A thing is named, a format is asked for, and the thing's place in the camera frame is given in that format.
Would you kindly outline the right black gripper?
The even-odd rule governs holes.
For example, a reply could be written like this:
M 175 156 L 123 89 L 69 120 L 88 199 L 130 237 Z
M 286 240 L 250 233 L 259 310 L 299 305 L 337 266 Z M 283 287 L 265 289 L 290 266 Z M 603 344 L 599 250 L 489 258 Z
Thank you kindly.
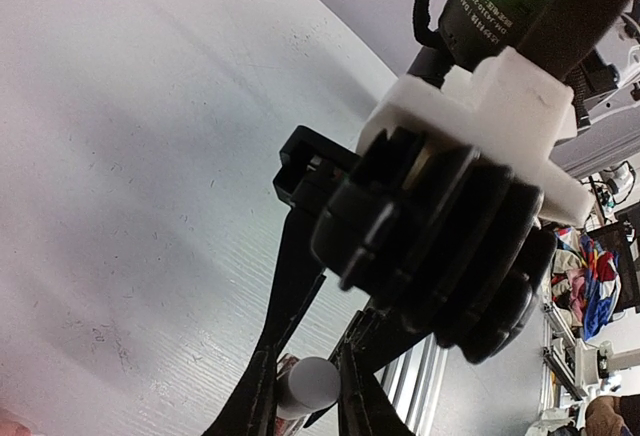
M 272 283 L 284 349 L 325 271 L 369 302 L 350 336 L 386 364 L 427 336 L 480 363 L 525 325 L 555 250 L 543 219 L 576 226 L 589 191 L 550 158 L 572 90 L 513 48 L 441 87 L 400 77 L 355 150 L 300 126 L 274 179 L 289 212 Z

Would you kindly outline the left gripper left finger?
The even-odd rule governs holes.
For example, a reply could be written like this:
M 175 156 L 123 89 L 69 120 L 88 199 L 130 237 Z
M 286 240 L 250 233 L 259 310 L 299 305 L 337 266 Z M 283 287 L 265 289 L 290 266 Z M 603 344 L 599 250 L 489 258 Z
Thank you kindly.
M 310 250 L 315 218 L 293 208 L 285 218 L 263 329 L 250 362 L 207 435 L 272 435 L 277 359 L 325 277 Z

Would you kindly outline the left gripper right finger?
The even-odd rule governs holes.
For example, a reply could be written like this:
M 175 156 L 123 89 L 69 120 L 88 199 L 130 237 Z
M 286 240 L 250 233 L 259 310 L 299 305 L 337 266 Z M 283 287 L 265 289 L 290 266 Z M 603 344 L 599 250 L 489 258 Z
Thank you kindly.
M 337 363 L 342 389 L 338 400 L 340 435 L 410 435 L 375 373 L 427 336 L 404 328 L 395 312 L 369 307 L 358 311 L 340 344 Z

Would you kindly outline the white nail polish cap brush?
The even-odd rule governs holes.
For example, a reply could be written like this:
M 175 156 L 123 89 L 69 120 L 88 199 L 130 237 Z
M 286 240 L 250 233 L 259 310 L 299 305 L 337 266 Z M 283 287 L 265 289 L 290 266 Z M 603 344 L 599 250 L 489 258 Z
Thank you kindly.
M 295 408 L 301 415 L 328 409 L 341 393 L 341 377 L 330 361 L 319 357 L 299 360 L 286 377 Z

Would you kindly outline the nail polish glass bottle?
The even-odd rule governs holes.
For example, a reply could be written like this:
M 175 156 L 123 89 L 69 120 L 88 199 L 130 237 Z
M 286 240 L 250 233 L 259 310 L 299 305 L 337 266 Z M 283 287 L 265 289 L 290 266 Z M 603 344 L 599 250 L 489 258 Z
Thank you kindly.
M 299 358 L 290 353 L 284 353 L 277 362 L 276 374 L 276 417 L 274 435 L 296 435 L 304 426 L 306 415 L 301 415 L 295 408 L 290 394 L 286 377 L 291 369 L 299 362 Z

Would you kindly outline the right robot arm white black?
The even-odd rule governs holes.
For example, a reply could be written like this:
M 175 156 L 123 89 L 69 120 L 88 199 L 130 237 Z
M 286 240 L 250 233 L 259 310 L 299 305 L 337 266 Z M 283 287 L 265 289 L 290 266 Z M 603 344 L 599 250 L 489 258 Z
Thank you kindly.
M 589 192 L 550 158 L 579 71 L 630 0 L 447 0 L 436 30 L 348 150 L 308 127 L 280 152 L 285 219 L 259 343 L 280 352 L 324 272 L 365 292 L 343 342 L 380 369 L 428 336 L 480 363 L 534 309 L 554 236 Z

